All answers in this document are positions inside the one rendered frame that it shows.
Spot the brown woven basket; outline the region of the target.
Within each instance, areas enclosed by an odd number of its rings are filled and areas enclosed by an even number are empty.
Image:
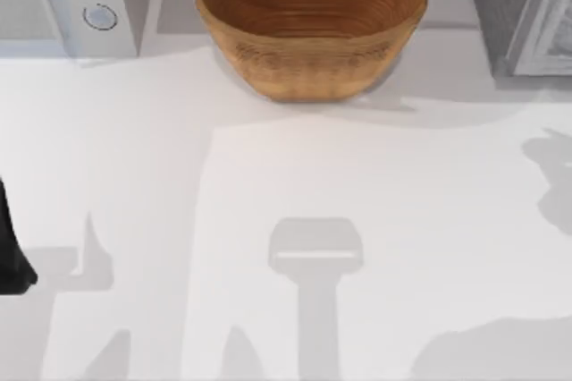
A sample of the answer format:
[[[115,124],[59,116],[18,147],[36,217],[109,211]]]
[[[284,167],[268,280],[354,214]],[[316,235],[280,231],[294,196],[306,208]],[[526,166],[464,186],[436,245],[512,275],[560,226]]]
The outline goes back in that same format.
[[[213,41],[258,94],[345,100],[390,70],[428,0],[196,0]]]

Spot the plain round microwave knob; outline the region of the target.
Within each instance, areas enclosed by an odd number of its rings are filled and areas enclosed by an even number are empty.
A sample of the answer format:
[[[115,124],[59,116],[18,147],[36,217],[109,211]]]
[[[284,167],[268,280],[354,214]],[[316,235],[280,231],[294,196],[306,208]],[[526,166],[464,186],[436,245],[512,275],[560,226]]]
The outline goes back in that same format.
[[[85,7],[82,12],[84,22],[92,29],[99,31],[112,30],[118,24],[116,12],[105,4]]]

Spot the grey cabinet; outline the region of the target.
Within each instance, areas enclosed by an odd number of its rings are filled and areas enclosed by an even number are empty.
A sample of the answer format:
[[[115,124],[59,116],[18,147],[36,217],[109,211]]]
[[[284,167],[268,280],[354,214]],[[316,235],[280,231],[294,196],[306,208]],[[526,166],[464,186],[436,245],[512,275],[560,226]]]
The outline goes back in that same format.
[[[494,77],[572,77],[572,0],[474,3]]]

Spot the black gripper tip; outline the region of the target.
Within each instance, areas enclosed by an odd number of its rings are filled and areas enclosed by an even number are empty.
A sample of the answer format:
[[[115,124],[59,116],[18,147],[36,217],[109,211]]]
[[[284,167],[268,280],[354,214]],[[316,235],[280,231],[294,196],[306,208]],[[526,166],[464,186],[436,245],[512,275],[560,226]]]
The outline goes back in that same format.
[[[0,179],[0,296],[23,295],[38,282],[13,229],[4,182]]]

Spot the pale microwave oven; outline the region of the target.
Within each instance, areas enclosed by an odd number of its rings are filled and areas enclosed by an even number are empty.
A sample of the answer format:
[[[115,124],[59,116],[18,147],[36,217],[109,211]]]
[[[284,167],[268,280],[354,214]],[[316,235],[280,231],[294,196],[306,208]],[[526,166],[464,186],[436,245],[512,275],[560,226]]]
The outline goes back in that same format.
[[[0,58],[123,59],[139,55],[150,0],[0,0]],[[118,16],[108,31],[90,28],[85,7]]]

